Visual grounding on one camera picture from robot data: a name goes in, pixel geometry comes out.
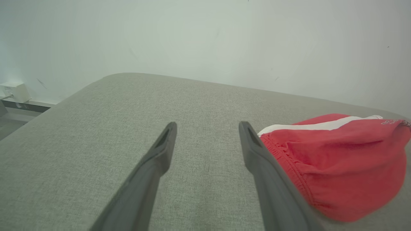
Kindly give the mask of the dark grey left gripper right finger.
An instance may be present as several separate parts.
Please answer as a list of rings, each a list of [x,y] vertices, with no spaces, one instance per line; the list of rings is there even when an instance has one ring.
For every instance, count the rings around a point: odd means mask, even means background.
[[[313,210],[251,124],[238,125],[243,159],[253,175],[266,231],[323,231]]]

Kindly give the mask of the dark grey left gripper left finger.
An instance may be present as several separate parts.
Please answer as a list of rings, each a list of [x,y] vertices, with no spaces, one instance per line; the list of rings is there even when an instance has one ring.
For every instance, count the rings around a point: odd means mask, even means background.
[[[98,216],[91,231],[147,231],[160,178],[170,168],[177,124],[167,124]]]

